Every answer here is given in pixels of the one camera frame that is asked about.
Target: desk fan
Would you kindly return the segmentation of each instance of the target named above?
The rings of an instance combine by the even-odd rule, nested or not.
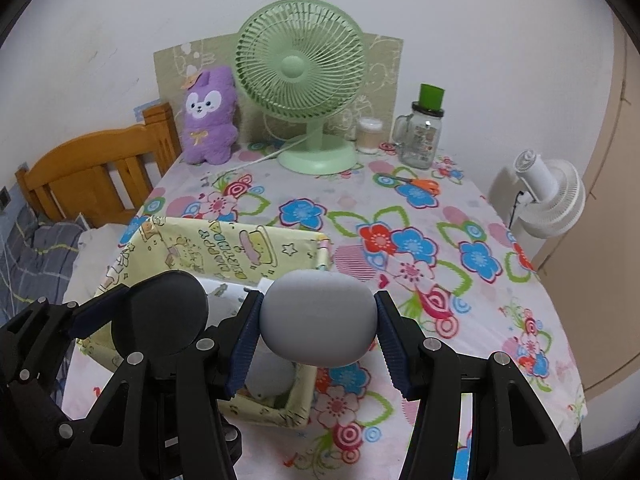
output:
[[[536,238],[567,232],[584,210],[586,193],[578,170],[567,160],[544,161],[525,150],[513,163],[516,175],[529,190],[518,215],[524,230]]]
[[[332,174],[356,164],[353,145],[325,135],[326,118],[356,97],[365,75],[360,27],[319,0],[280,0],[240,28],[234,53],[236,83],[265,113],[306,123],[306,140],[287,142],[278,161],[288,170]]]

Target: black round lid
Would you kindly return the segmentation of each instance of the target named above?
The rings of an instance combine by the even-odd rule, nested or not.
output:
[[[207,323],[207,295],[196,277],[169,270],[131,287],[111,321],[118,353],[145,357],[175,354],[187,348]]]
[[[444,117],[444,110],[432,110],[431,108],[423,108],[418,101],[411,103],[411,108],[414,112],[420,112],[421,114],[430,115],[433,117]]]

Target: fan base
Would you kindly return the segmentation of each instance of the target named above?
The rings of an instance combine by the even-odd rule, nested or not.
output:
[[[278,156],[278,162],[296,173],[328,175],[350,170],[356,165],[356,150],[352,142],[341,137],[322,135],[322,148],[309,150],[306,142],[289,148]]]

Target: fan stand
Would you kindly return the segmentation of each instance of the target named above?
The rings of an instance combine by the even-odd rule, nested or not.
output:
[[[323,120],[311,120],[306,124],[306,142],[299,142],[278,156],[278,162],[296,173],[328,175],[350,170],[356,165],[353,143],[342,137],[324,134]],[[293,144],[302,136],[294,137],[286,144]]]

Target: purple plush toy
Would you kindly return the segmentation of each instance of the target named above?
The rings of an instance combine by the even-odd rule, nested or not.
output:
[[[183,158],[187,164],[224,164],[238,138],[232,123],[236,110],[236,86],[231,68],[203,70],[187,90],[182,129]]]

